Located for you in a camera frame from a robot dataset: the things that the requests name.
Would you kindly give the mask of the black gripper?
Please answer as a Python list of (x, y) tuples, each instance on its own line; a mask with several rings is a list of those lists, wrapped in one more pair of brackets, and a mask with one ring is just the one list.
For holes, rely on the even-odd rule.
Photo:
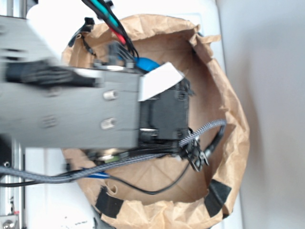
[(178, 146), (188, 134), (189, 97), (193, 95), (188, 80), (140, 102), (140, 146)]

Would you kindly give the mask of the grey metal robot arm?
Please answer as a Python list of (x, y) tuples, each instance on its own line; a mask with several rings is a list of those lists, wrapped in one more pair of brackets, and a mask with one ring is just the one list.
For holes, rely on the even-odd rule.
[(25, 19), (0, 19), (0, 132), (24, 146), (175, 148), (188, 134), (186, 84), (170, 63), (65, 66)]

